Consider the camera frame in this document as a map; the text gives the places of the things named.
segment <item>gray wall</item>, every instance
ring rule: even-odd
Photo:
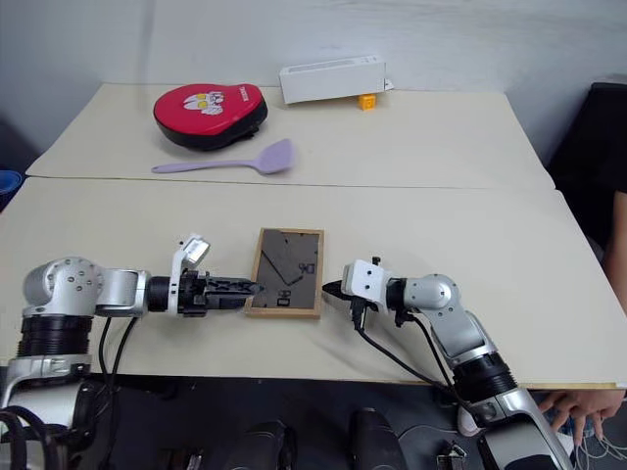
[[[277,84],[381,54],[397,87],[505,91],[546,161],[595,80],[627,73],[624,0],[0,0],[0,110],[38,151],[101,81]]]

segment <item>finger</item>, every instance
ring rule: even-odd
[[[584,427],[585,426],[586,426],[585,416],[575,419],[575,430],[573,431],[572,439],[576,446],[580,446],[584,440]]]
[[[601,410],[601,418],[612,418],[616,415],[618,410],[620,409],[620,405],[623,403],[619,403],[617,406],[610,406],[606,409]]]
[[[570,408],[570,415],[573,417],[573,419],[581,418],[582,416],[586,416],[587,414],[588,412],[585,409],[580,408],[579,406]]]
[[[551,392],[542,401],[542,403],[538,405],[538,407],[540,408],[540,411],[544,413],[545,411],[553,408],[554,403],[557,400],[561,399],[564,395],[566,395],[566,392]]]
[[[592,415],[592,424],[595,427],[595,436],[599,441],[603,440],[603,420],[601,419],[601,415],[599,413],[595,413]]]
[[[560,411],[553,420],[551,428],[557,432],[557,430],[561,428],[566,421],[568,421],[568,416],[570,416],[568,411]]]
[[[554,408],[560,409],[561,411],[567,411],[570,408],[577,406],[577,403],[577,399],[572,395],[565,395],[554,403]]]

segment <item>black cable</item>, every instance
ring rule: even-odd
[[[388,350],[386,350],[385,348],[383,348],[381,345],[379,345],[377,342],[375,342],[372,338],[370,338],[365,331],[363,330],[363,328],[358,328],[357,332],[360,334],[360,336],[362,338],[365,339],[365,341],[371,345],[373,348],[375,348],[376,350],[380,351],[381,353],[384,353],[385,355],[387,355],[390,359],[392,359],[394,362],[396,362],[397,364],[399,364],[401,367],[403,367],[407,372],[409,372],[411,375],[414,375],[415,377],[417,377],[418,379],[420,379],[423,382],[426,382],[429,385],[432,385],[434,387],[436,387],[438,390],[440,390],[441,392],[449,395],[449,396],[455,396],[455,394],[453,393],[453,391],[449,390],[449,388],[444,385],[441,384],[440,382],[438,382],[437,380],[433,380],[429,377],[427,377],[426,375],[421,374],[420,372],[418,372],[417,370],[413,369],[412,367],[409,367],[407,364],[405,364],[402,360],[400,360],[399,358],[397,358],[395,355],[393,355],[391,352],[389,352]]]
[[[7,406],[5,411],[15,414],[23,419],[41,443],[43,449],[44,468],[46,470],[59,470],[59,450],[46,425],[39,416],[22,406]]]
[[[435,357],[436,362],[438,363],[438,367],[440,368],[440,372],[444,376],[444,380],[446,380],[447,385],[449,386],[449,388],[452,391],[454,391],[455,390],[455,386],[453,385],[453,382],[451,382],[451,379],[449,378],[449,374],[447,373],[447,369],[444,368],[444,364],[442,363],[442,360],[440,359],[440,356],[438,355],[438,350],[435,348],[435,345],[433,344],[433,340],[431,339],[431,335],[429,335],[429,332],[427,331],[426,327],[415,316],[410,315],[410,320],[413,321],[416,325],[418,325],[420,327],[420,330],[422,331],[422,334],[424,335],[424,338],[427,340],[427,344],[429,345],[429,348],[431,349],[431,353],[433,354],[433,356]]]
[[[105,404],[102,405],[102,407],[96,411],[96,420],[98,420],[98,418],[100,418],[100,416],[102,416],[102,414],[107,411],[107,409],[109,408],[109,401],[107,400],[107,402],[105,402]]]
[[[109,380],[107,381],[107,389],[109,390],[109,403],[110,403],[110,408],[111,408],[111,417],[109,420],[109,442],[107,444],[107,451],[99,465],[99,468],[101,470],[110,468],[109,462],[111,460],[111,455],[114,451],[114,446],[116,445],[116,433],[118,431],[118,426],[120,425],[120,410],[117,407],[118,399],[116,397],[116,390],[115,390],[116,377],[118,375],[118,369],[120,368],[121,355],[124,351],[126,340],[128,340],[128,336],[130,335],[131,330],[135,326],[135,323],[137,323],[137,317],[131,318],[130,321],[128,322],[128,325],[126,325],[126,329],[124,330],[124,334],[122,335],[120,344],[118,345],[118,351],[116,352],[116,359],[114,361],[114,367],[111,370],[111,374],[109,374]]]
[[[105,341],[107,339],[107,333],[109,332],[109,327],[111,326],[111,316],[107,318],[105,322],[105,327],[102,329],[102,333],[100,334],[100,343],[98,343],[98,363],[100,364],[100,371],[102,373],[103,387],[98,391],[96,397],[98,397],[106,388],[108,382],[109,372],[107,372],[107,362],[105,361]]]
[[[20,419],[13,413],[0,410],[0,423],[7,427],[11,443],[11,470],[26,469],[26,431]]]
[[[451,393],[453,394],[453,397],[455,397],[455,399],[458,401],[459,406],[461,406],[463,409],[468,411],[468,413],[472,414],[472,411],[470,410],[469,403],[459,395],[458,389],[456,389],[455,385],[453,385],[453,383],[451,382],[451,379],[449,378],[449,375],[447,374],[446,369],[444,368],[444,364],[442,363],[442,360],[440,360],[440,356],[438,355],[438,351],[437,351],[435,345],[433,344],[433,340],[431,339],[431,335],[429,335],[429,332],[427,331],[426,327],[422,324],[422,322],[420,320],[418,320],[413,315],[410,316],[410,320],[415,322],[420,327],[420,330],[422,331],[422,334],[424,335],[425,339],[427,340],[429,348],[431,349],[431,352],[433,353],[433,356],[435,357],[435,360],[438,363],[438,367],[440,368],[440,372],[442,372],[442,375],[444,375],[444,379],[447,381],[447,385],[448,385],[449,389],[451,390]]]
[[[399,434],[399,437],[397,438],[399,442],[402,438],[404,438],[407,434],[415,429],[431,429],[433,431],[440,431],[441,433],[459,434],[459,431],[457,429],[438,428],[437,426],[431,426],[430,424],[414,424],[413,426],[409,426],[402,433]]]

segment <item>red and black case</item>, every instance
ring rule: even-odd
[[[267,106],[255,85],[197,83],[163,95],[153,114],[161,131],[175,144],[213,150],[252,137],[267,117]]]

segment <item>wire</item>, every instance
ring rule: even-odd
[[[429,424],[414,424],[413,426],[409,426],[405,431],[399,434],[399,438],[398,438],[399,442],[401,441],[402,438],[404,438],[411,431],[415,429],[420,429],[420,428],[433,429],[435,431],[440,431],[441,433],[458,434],[458,431],[456,431],[455,429],[438,428],[436,426],[431,426]]]
[[[107,451],[105,452],[105,456],[103,457],[99,465],[99,468],[101,470],[110,468],[111,455],[116,445],[116,433],[118,432],[118,426],[120,425],[120,410],[119,410],[119,407],[117,406],[118,398],[117,398],[117,392],[115,389],[116,377],[118,375],[118,369],[120,368],[121,355],[124,351],[126,340],[128,340],[128,336],[130,335],[130,332],[135,326],[135,323],[137,323],[136,316],[131,318],[130,321],[128,322],[128,325],[126,325],[126,329],[124,330],[124,334],[122,335],[120,344],[118,345],[118,351],[116,352],[116,359],[114,360],[114,367],[111,371],[111,374],[109,374],[108,380],[106,382],[106,387],[109,390],[109,405],[111,408],[111,417],[109,420],[109,442],[107,444]]]
[[[26,422],[41,443],[43,449],[44,468],[46,470],[59,469],[59,450],[56,442],[46,429],[46,425],[35,413],[22,406],[7,406],[5,411],[15,414]]]
[[[107,409],[109,409],[109,401],[107,400],[107,402],[105,404],[102,405],[102,407],[96,411],[96,419],[100,418],[100,416],[103,415],[103,413],[105,411],[107,411]]]
[[[107,339],[107,333],[109,332],[110,326],[111,316],[107,318],[107,321],[105,322],[105,327],[102,329],[102,333],[100,334],[100,342],[98,343],[98,362],[100,364],[100,371],[102,372],[104,384],[103,387],[96,394],[96,397],[99,397],[107,388],[109,372],[107,371],[107,362],[105,361],[105,341]]]
[[[0,423],[7,427],[11,443],[11,470],[26,468],[26,431],[20,419],[10,411],[0,410]]]
[[[429,345],[429,348],[431,349],[431,353],[433,354],[433,356],[435,357],[436,362],[438,363],[438,367],[440,368],[440,372],[444,376],[444,380],[446,380],[447,385],[449,386],[449,388],[452,391],[454,391],[455,387],[453,386],[453,383],[451,382],[451,379],[449,378],[449,374],[447,373],[447,370],[444,368],[444,364],[442,363],[442,360],[440,359],[440,356],[438,355],[438,352],[435,349],[435,345],[433,344],[433,340],[431,339],[431,335],[429,335],[429,332],[424,327],[422,322],[420,320],[418,320],[415,316],[411,315],[411,321],[413,321],[416,325],[418,325],[420,327],[420,330],[422,331],[422,334],[424,335],[424,338],[427,340],[427,344]]]
[[[581,446],[575,448],[575,462],[576,467],[579,470],[589,470],[590,469],[590,460],[599,460],[606,456],[610,456],[618,461],[627,460],[627,455],[622,453],[621,450],[627,450],[627,447],[621,447],[614,445],[608,438],[603,438],[602,440],[597,439],[599,446],[603,450],[603,453],[594,455],[588,451],[588,442],[585,438]],[[580,453],[586,457],[585,461],[582,461],[580,458]]]
[[[360,336],[362,336],[362,338],[365,339],[365,341],[369,345],[371,345],[373,348],[375,348],[376,350],[380,351],[381,353],[384,353],[385,355],[387,355],[390,359],[392,359],[394,362],[396,362],[401,367],[403,367],[411,375],[414,375],[415,377],[417,377],[418,379],[422,380],[423,382],[426,382],[427,384],[433,385],[434,387],[436,387],[438,390],[444,392],[445,394],[448,394],[448,395],[452,395],[453,394],[452,391],[450,391],[449,388],[446,387],[445,385],[443,385],[440,382],[438,382],[436,380],[433,380],[433,379],[431,379],[431,378],[421,374],[420,372],[418,372],[417,370],[413,369],[412,367],[409,367],[402,360],[400,360],[395,355],[393,355],[391,352],[389,352],[388,350],[383,348],[381,345],[379,345],[377,342],[375,342],[372,338],[370,338],[365,333],[363,328],[358,328],[357,332],[360,334]]]

